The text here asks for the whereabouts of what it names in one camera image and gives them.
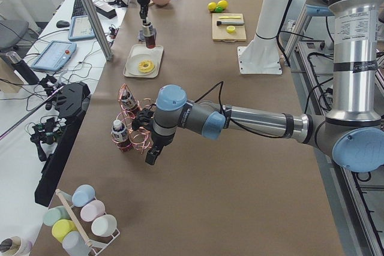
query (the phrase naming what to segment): gray chair seat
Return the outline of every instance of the gray chair seat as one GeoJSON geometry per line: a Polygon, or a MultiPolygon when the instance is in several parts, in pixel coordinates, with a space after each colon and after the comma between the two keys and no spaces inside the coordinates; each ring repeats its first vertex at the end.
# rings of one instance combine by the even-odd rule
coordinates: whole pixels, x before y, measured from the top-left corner
{"type": "Polygon", "coordinates": [[[7,49],[16,45],[28,30],[28,22],[24,20],[0,20],[0,23],[17,34],[0,25],[0,49],[7,49]]]}

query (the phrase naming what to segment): warning label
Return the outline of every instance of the warning label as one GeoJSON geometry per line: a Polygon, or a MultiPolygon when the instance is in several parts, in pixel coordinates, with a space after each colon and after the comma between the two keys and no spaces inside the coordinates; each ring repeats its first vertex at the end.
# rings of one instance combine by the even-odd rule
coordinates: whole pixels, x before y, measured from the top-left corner
{"type": "Polygon", "coordinates": [[[336,17],[335,44],[359,40],[376,42],[376,23],[376,10],[336,17]]]}

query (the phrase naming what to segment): white desk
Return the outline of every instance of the white desk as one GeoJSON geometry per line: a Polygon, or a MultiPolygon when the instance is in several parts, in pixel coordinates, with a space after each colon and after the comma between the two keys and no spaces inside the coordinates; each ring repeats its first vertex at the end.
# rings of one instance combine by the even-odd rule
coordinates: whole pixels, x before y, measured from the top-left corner
{"type": "MultiPolygon", "coordinates": [[[[56,23],[59,20],[70,21],[74,0],[65,0],[60,9],[53,16],[51,21],[46,26],[41,35],[46,35],[50,32],[57,31],[63,28],[57,28],[56,23]]],[[[117,16],[113,19],[99,15],[101,24],[105,32],[108,32],[108,27],[114,24],[118,27],[125,15],[126,8],[117,8],[117,16]]],[[[68,31],[59,32],[57,34],[49,35],[43,39],[46,41],[63,40],[68,41],[68,31]]],[[[65,69],[73,69],[77,63],[83,60],[84,56],[91,51],[94,40],[78,41],[77,50],[72,56],[71,60],[63,67],[65,69]]],[[[47,46],[47,43],[37,41],[28,53],[42,52],[47,46]]],[[[100,46],[98,43],[94,44],[94,49],[98,50],[100,46]]],[[[32,58],[27,57],[25,60],[31,64],[32,58]]],[[[76,74],[80,76],[87,75],[87,79],[99,79],[103,70],[106,59],[103,52],[100,50],[86,59],[86,62],[92,64],[85,65],[84,69],[79,70],[76,74]]],[[[44,74],[37,73],[39,78],[44,77],[44,74]]],[[[74,76],[71,82],[83,80],[81,77],[74,76]]],[[[88,84],[91,93],[95,91],[97,81],[85,80],[88,84]]],[[[29,91],[33,90],[33,86],[25,86],[29,91]]],[[[42,91],[41,86],[36,88],[37,91],[42,91]]],[[[20,90],[18,94],[5,94],[0,92],[0,99],[4,98],[24,98],[29,96],[29,93],[20,90]]],[[[42,100],[37,97],[32,97],[29,102],[29,108],[35,107],[42,100]]],[[[0,134],[12,126],[21,117],[27,114],[25,110],[25,100],[6,100],[0,101],[1,121],[0,121],[0,134]]],[[[42,218],[47,210],[39,204],[35,204],[34,191],[41,178],[41,169],[44,163],[40,162],[37,156],[35,144],[29,141],[29,135],[26,133],[25,125],[28,122],[40,122],[42,116],[57,115],[58,113],[51,109],[46,111],[43,107],[38,112],[33,114],[24,123],[19,125],[13,132],[0,142],[0,159],[1,159],[1,177],[0,177],[0,199],[2,205],[0,206],[1,226],[0,226],[0,241],[11,237],[20,236],[32,242],[35,242],[37,234],[40,230],[42,218]]],[[[54,150],[54,146],[42,145],[44,151],[49,154],[54,150]]]]}

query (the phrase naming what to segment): computer mouse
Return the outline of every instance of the computer mouse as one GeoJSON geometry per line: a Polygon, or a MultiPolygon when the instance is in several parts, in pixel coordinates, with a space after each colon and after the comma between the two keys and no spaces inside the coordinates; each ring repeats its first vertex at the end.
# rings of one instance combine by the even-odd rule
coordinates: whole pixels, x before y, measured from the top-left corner
{"type": "Polygon", "coordinates": [[[57,28],[69,27],[69,25],[70,25],[70,23],[68,21],[65,21],[65,20],[59,20],[56,23],[57,28]]]}

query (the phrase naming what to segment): table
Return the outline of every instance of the table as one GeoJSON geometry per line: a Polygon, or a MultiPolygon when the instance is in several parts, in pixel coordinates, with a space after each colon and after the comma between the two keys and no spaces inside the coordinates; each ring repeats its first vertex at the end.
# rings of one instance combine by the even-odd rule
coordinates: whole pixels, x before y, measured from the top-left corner
{"type": "MultiPolygon", "coordinates": [[[[150,8],[164,55],[158,77],[147,80],[122,75],[140,27],[139,8],[131,6],[58,188],[73,193],[88,183],[116,216],[121,235],[103,255],[342,255],[311,147],[234,130],[210,141],[178,129],[151,167],[138,151],[122,153],[110,141],[122,83],[140,100],[156,99],[169,83],[193,100],[224,80],[223,103],[302,113],[289,69],[282,76],[240,75],[239,44],[212,41],[211,1],[218,0],[150,8]]],[[[250,41],[262,0],[228,2],[228,12],[244,14],[250,41]]],[[[206,99],[217,101],[217,92],[206,99]]],[[[42,227],[32,255],[48,254],[66,255],[42,227]]]]}
{"type": "MultiPolygon", "coordinates": [[[[59,20],[70,21],[74,0],[65,0],[60,6],[60,9],[52,17],[41,36],[49,34],[53,31],[59,30],[56,27],[56,22],[59,20]]],[[[104,16],[99,15],[101,24],[105,31],[108,31],[108,27],[114,24],[118,27],[126,12],[126,8],[116,8],[117,17],[113,19],[107,19],[104,16]]],[[[62,40],[68,41],[68,31],[56,33],[44,37],[46,41],[62,40]]],[[[71,60],[67,62],[65,67],[62,69],[73,70],[77,65],[78,61],[81,61],[84,56],[91,51],[94,40],[78,41],[77,50],[71,60]]],[[[35,45],[30,49],[28,53],[42,52],[47,46],[47,43],[37,41],[35,45]]],[[[98,43],[94,43],[93,51],[98,50],[100,47],[98,43]]],[[[32,56],[27,56],[25,60],[30,64],[33,62],[32,56]]],[[[92,54],[86,60],[92,64],[90,69],[89,65],[85,65],[83,69],[76,71],[79,76],[71,78],[72,82],[85,80],[88,84],[91,93],[95,91],[98,78],[101,75],[105,64],[105,57],[102,51],[92,54]]],[[[69,71],[64,76],[69,76],[72,72],[69,71]]],[[[44,77],[44,74],[37,73],[39,78],[44,77]]],[[[29,91],[33,90],[33,87],[26,86],[29,91]]],[[[5,94],[0,92],[0,99],[4,98],[23,98],[27,97],[29,93],[20,90],[18,94],[5,94]]],[[[36,97],[32,97],[29,103],[29,108],[35,107],[42,100],[36,97]]],[[[25,110],[25,101],[0,101],[1,121],[0,121],[0,132],[3,133],[9,127],[12,126],[16,121],[27,114],[25,110]]],[[[38,181],[41,178],[41,169],[44,163],[38,160],[37,150],[33,143],[29,141],[29,135],[24,130],[25,125],[28,122],[39,122],[40,118],[48,115],[57,115],[58,113],[52,109],[45,111],[41,108],[38,112],[32,115],[19,127],[17,127],[11,134],[9,134],[3,141],[0,142],[0,155],[2,159],[1,171],[2,177],[0,179],[0,199],[3,203],[0,207],[0,214],[2,217],[2,225],[0,228],[0,239],[6,239],[13,235],[24,237],[32,242],[36,240],[37,234],[40,230],[42,218],[47,210],[34,202],[34,191],[38,185],[38,181]]],[[[43,144],[43,149],[49,153],[54,150],[54,145],[48,146],[43,144]]]]}

